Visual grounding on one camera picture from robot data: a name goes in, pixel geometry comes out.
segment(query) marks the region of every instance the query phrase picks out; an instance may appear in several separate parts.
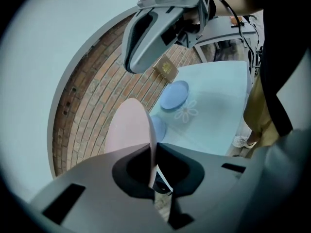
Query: khaki pants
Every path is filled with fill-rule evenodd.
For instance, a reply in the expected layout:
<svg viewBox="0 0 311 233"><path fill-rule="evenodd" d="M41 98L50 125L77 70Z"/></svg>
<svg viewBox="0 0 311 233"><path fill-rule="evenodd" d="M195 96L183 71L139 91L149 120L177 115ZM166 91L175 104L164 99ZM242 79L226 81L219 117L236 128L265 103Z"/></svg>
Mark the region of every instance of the khaki pants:
<svg viewBox="0 0 311 233"><path fill-rule="evenodd" d="M270 146L279 138L276 127L271 120L266 99L263 94L260 76L255 80L254 86L249 94L246 109L244 111L244 120L246 124L258 136L260 140L248 152L247 158L251 158L257 148Z"/></svg>

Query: person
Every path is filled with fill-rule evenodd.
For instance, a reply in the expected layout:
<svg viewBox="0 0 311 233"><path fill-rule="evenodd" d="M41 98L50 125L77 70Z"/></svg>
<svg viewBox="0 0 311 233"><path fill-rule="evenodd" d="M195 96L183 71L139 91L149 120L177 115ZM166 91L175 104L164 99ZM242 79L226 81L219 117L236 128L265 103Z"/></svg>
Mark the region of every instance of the person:
<svg viewBox="0 0 311 233"><path fill-rule="evenodd" d="M215 16L232 15L221 1L213 1L216 7ZM304 18L309 17L310 6L308 0L225 1L238 16L263 10L265 41L261 66L243 115L252 132L249 138L236 136L233 141L236 147L250 149L246 156L250 158L255 149L272 145L293 129L277 93L293 74L308 49L310 29L308 23L304 23ZM196 21L197 16L194 12L189 12L185 14L185 19Z"/></svg>

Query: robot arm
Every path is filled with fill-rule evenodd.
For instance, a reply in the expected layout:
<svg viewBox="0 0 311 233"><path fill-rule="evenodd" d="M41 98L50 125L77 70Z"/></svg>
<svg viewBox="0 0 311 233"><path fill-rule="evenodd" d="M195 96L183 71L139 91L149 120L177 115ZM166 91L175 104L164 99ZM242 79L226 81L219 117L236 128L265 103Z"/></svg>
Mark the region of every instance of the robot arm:
<svg viewBox="0 0 311 233"><path fill-rule="evenodd" d="M143 73L173 44L192 48L208 21L209 0L139 0L139 11L125 29L122 41L124 67ZM184 20L197 8L200 24Z"/></svg>

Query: cable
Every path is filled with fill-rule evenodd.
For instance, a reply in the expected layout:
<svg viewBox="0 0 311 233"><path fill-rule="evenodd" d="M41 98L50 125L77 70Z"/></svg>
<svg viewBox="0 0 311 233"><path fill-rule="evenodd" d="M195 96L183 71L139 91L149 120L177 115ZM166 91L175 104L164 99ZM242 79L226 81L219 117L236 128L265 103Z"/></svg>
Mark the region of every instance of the cable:
<svg viewBox="0 0 311 233"><path fill-rule="evenodd" d="M258 36L258 42L257 42L257 46L256 46L256 48L258 48L258 45L259 45L259 33L258 33L258 31L257 31L256 27L255 27L253 24L249 23L249 22L245 22L245 23L247 23L247 24L249 24L249 25L253 26L253 28L255 29L255 31L256 31L256 33L257 33L257 36Z"/></svg>
<svg viewBox="0 0 311 233"><path fill-rule="evenodd" d="M251 47L249 46L248 42L246 41L245 37L243 36L242 34L242 31L241 31L241 23L240 23L240 20L237 16L237 14L234 12L234 10L231 8L231 6L225 1L225 0L219 0L227 9L229 9L231 11L231 13L233 14L234 18L236 19L237 23L238 23L238 27L239 27L239 34L242 38L242 42L245 41L246 45L248 46L249 50L251 51L252 53L252 68L254 66L254 59L255 59L255 54L254 54L254 51L251 49Z"/></svg>

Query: blue plate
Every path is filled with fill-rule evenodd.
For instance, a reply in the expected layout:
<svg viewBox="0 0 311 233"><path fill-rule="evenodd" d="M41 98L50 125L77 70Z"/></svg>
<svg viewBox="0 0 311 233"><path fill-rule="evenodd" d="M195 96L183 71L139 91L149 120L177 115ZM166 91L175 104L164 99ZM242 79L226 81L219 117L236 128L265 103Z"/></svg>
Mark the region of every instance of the blue plate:
<svg viewBox="0 0 311 233"><path fill-rule="evenodd" d="M164 89L160 97L160 105L167 110L177 108L186 101L188 94L188 83L183 80L176 81Z"/></svg>
<svg viewBox="0 0 311 233"><path fill-rule="evenodd" d="M154 125L156 141L161 142L166 134L166 123L158 116L152 116L151 121Z"/></svg>

